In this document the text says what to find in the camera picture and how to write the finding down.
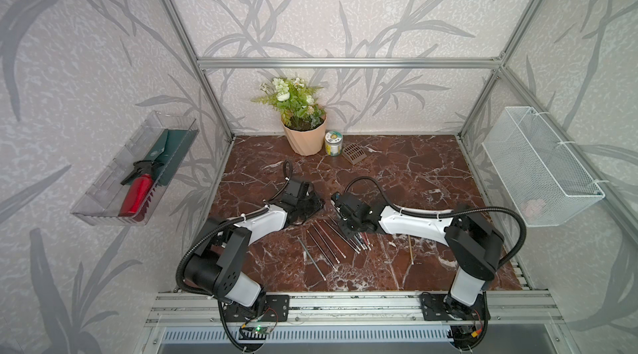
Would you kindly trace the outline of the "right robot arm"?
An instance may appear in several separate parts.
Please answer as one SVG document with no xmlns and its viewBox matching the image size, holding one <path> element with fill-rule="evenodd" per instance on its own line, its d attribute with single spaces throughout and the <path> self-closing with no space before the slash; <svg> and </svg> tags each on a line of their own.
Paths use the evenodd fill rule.
<svg viewBox="0 0 638 354">
<path fill-rule="evenodd" d="M 348 237 L 358 233 L 406 234 L 450 248 L 458 265 L 449 302 L 476 303 L 500 268 L 503 235 L 475 209 L 425 211 L 390 204 L 369 206 L 352 193 L 335 193 L 331 203 Z"/>
</svg>

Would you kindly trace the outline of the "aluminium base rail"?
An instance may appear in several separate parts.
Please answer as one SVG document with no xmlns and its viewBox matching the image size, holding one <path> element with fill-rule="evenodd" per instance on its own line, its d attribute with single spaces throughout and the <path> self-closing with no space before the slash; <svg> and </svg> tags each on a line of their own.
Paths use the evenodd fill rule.
<svg viewBox="0 0 638 354">
<path fill-rule="evenodd" d="M 290 293 L 281 326 L 425 325 L 417 292 Z M 547 290 L 487 292 L 489 325 L 564 324 Z M 219 326 L 218 304 L 194 294 L 158 294 L 146 327 Z"/>
</svg>

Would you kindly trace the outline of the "green garden trowel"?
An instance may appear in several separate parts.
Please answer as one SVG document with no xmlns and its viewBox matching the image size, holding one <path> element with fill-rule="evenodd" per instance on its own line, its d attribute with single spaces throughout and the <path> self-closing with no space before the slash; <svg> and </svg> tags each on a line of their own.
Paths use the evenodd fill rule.
<svg viewBox="0 0 638 354">
<path fill-rule="evenodd" d="M 189 136 L 189 130 L 165 129 L 147 153 L 145 161 L 154 163 L 151 175 L 158 186 L 169 185 L 171 175 L 177 170 L 175 165 L 171 165 L 171 159 L 180 156 L 180 147 Z"/>
</svg>

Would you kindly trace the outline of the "terracotta pot with plant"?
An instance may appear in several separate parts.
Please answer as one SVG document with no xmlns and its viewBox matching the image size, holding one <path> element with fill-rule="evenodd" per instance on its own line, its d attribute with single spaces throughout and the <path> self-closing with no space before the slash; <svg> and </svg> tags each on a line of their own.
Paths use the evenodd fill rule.
<svg viewBox="0 0 638 354">
<path fill-rule="evenodd" d="M 252 99 L 279 113 L 284 135 L 300 156 L 316 155 L 323 146 L 327 113 L 317 99 L 320 90 L 322 87 L 311 86 L 302 78 L 273 78 Z"/>
</svg>

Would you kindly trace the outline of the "red striped pencil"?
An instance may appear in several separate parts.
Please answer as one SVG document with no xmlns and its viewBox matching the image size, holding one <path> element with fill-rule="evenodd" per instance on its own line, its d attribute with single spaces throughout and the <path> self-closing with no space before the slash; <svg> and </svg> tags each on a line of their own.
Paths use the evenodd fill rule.
<svg viewBox="0 0 638 354">
<path fill-rule="evenodd" d="M 347 256 L 345 255 L 345 253 L 341 250 L 341 248 L 337 245 L 337 243 L 332 239 L 332 237 L 330 236 L 330 234 L 327 233 L 327 230 L 323 227 L 323 224 L 321 221 L 317 222 L 317 227 L 320 229 L 320 231 L 322 231 L 322 234 L 324 235 L 324 237 L 327 239 L 327 241 L 330 242 L 330 244 L 335 248 L 335 250 L 337 251 L 338 254 L 340 254 L 340 256 L 342 256 L 343 259 L 346 259 Z"/>
</svg>

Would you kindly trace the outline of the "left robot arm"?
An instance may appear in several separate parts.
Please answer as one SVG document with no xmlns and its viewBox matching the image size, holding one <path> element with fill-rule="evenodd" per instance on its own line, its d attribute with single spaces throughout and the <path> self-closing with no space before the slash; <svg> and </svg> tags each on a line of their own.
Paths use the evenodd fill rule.
<svg viewBox="0 0 638 354">
<path fill-rule="evenodd" d="M 324 204 L 310 181 L 291 177 L 261 209 L 225 221 L 208 220 L 179 261 L 175 272 L 177 287 L 186 293 L 212 297 L 221 304 L 237 304 L 261 313 L 265 306 L 264 288 L 243 273 L 249 246 L 269 234 L 308 221 Z"/>
</svg>

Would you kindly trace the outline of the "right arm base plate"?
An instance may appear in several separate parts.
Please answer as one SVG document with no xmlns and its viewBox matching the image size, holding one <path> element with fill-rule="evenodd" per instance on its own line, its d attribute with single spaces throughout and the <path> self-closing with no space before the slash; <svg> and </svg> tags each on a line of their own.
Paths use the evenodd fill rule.
<svg viewBox="0 0 638 354">
<path fill-rule="evenodd" d="M 477 296 L 472 306 L 448 297 L 448 294 L 423 292 L 418 297 L 425 321 L 489 321 L 486 292 Z"/>
</svg>

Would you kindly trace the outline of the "red spray bottle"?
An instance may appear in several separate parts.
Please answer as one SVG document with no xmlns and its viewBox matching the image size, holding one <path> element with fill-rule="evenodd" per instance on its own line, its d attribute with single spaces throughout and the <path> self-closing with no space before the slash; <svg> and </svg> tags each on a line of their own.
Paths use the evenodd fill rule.
<svg viewBox="0 0 638 354">
<path fill-rule="evenodd" d="M 137 161 L 133 164 L 133 171 L 121 182 L 130 188 L 119 210 L 120 217 L 143 221 L 155 185 L 151 175 L 154 167 L 152 161 Z"/>
</svg>

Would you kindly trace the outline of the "pink object in basket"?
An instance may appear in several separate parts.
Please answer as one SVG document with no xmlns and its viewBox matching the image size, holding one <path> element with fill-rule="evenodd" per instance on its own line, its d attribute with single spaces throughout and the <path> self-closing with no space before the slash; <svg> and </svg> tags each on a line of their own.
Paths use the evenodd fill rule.
<svg viewBox="0 0 638 354">
<path fill-rule="evenodd" d="M 543 216 L 545 206 L 546 202 L 543 199 L 529 200 L 523 203 L 521 212 L 525 219 L 534 221 Z"/>
</svg>

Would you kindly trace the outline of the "clear plastic wall tray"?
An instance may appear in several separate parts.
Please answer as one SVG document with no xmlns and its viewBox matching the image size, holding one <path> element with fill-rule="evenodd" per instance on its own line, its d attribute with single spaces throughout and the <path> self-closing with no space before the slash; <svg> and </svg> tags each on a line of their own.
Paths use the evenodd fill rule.
<svg viewBox="0 0 638 354">
<path fill-rule="evenodd" d="M 152 111 L 71 208 L 91 226 L 142 226 L 199 134 L 197 119 Z"/>
</svg>

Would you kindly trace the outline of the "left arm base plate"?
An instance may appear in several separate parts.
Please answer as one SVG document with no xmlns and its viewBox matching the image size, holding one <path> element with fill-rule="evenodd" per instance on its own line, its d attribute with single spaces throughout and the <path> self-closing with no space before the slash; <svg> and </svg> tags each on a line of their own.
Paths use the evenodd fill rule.
<svg viewBox="0 0 638 354">
<path fill-rule="evenodd" d="M 260 294 L 250 307 L 237 303 L 223 304 L 224 319 L 227 322 L 247 322 L 258 318 L 267 322 L 286 322 L 290 299 L 287 294 Z"/>
</svg>

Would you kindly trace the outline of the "dark blue pencil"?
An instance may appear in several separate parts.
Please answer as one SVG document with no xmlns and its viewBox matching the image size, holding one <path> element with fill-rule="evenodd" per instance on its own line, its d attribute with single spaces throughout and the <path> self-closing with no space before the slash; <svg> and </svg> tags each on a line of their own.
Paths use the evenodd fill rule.
<svg viewBox="0 0 638 354">
<path fill-rule="evenodd" d="M 328 255 L 327 251 L 321 246 L 321 244 L 319 243 L 319 241 L 314 237 L 314 235 L 312 234 L 312 232 L 310 230 L 307 231 L 307 234 L 309 236 L 309 238 L 311 239 L 311 241 L 315 244 L 315 246 L 317 247 L 317 249 L 320 251 L 320 253 L 322 254 L 322 256 L 324 257 L 325 261 L 330 265 L 330 267 L 332 268 L 333 271 L 337 271 L 337 267 L 335 266 L 334 262 L 332 261 L 332 259 L 330 258 L 330 256 Z"/>
</svg>

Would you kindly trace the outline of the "yellow green tin can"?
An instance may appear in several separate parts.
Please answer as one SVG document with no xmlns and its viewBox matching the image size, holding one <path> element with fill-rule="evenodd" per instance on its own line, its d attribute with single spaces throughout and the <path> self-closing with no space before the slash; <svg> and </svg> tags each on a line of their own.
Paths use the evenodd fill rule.
<svg viewBox="0 0 638 354">
<path fill-rule="evenodd" d="M 343 136 L 337 131 L 328 131 L 324 144 L 328 156 L 339 156 L 342 153 Z"/>
</svg>

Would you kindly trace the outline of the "brown slotted plastic piece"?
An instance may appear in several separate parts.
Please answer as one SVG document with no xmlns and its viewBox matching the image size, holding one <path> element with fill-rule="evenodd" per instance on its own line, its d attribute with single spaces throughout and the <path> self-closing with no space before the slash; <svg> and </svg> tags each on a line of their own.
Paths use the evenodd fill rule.
<svg viewBox="0 0 638 354">
<path fill-rule="evenodd" d="M 344 146 L 342 156 L 352 165 L 356 165 L 367 158 L 367 153 L 361 145 L 352 143 Z"/>
</svg>

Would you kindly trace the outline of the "blue striped pencil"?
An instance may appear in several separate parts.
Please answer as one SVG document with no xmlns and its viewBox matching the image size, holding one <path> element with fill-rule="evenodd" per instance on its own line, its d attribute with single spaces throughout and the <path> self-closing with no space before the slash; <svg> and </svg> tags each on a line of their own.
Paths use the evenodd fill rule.
<svg viewBox="0 0 638 354">
<path fill-rule="evenodd" d="M 340 259 L 338 259 L 336 253 L 334 252 L 334 250 L 331 248 L 331 246 L 327 243 L 326 239 L 324 238 L 324 236 L 320 233 L 319 229 L 317 229 L 317 227 L 315 225 L 312 225 L 312 229 L 315 231 L 315 233 L 317 234 L 317 236 L 319 237 L 320 241 L 322 241 L 322 243 L 324 244 L 324 246 L 327 248 L 328 252 L 332 255 L 332 257 L 335 259 L 335 261 L 337 262 L 337 264 L 340 264 L 341 261 Z"/>
</svg>

